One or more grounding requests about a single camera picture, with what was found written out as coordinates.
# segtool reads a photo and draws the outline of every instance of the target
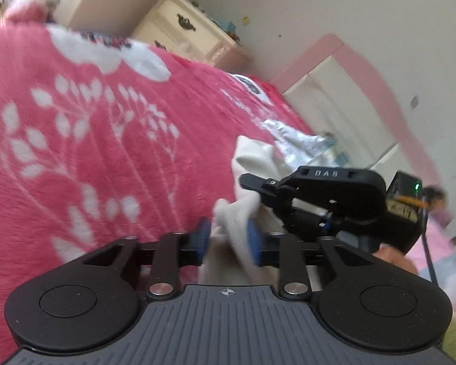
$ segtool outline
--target yellow sticker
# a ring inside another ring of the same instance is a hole
[[[406,205],[405,203],[401,203],[393,199],[387,199],[387,210],[390,213],[408,219],[413,223],[417,222],[416,210],[413,207]]]

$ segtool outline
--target round black disc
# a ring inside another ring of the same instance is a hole
[[[77,317],[96,304],[95,291],[79,285],[63,285],[47,291],[40,300],[43,311],[54,317]]]
[[[5,304],[20,345],[81,352],[110,342],[134,323],[139,299],[112,268],[66,264],[22,284]]]
[[[403,353],[436,344],[452,308],[437,286],[388,265],[345,268],[321,292],[318,310],[337,335],[357,346]]]

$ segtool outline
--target gray textured handle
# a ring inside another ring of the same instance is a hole
[[[46,356],[21,349],[7,365],[452,365],[435,347],[401,356],[347,346],[309,306],[277,298],[270,287],[187,286],[150,304],[139,322],[108,347]]]

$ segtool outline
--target pink bedding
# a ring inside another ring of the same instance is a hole
[[[157,240],[233,200],[239,135],[272,118],[308,132],[230,75],[121,40],[58,27],[0,28],[0,362],[22,282],[115,240]]]

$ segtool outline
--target white cloth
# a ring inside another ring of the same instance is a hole
[[[282,223],[270,209],[261,206],[260,195],[241,188],[238,179],[244,173],[251,173],[279,180],[292,172],[275,157],[273,146],[244,136],[237,139],[231,170],[236,201],[220,199],[213,208],[213,228],[199,283],[277,287],[278,270],[254,264],[248,247],[247,221],[255,217],[266,232],[283,231]],[[310,268],[309,277],[312,289],[320,289],[314,267]]]

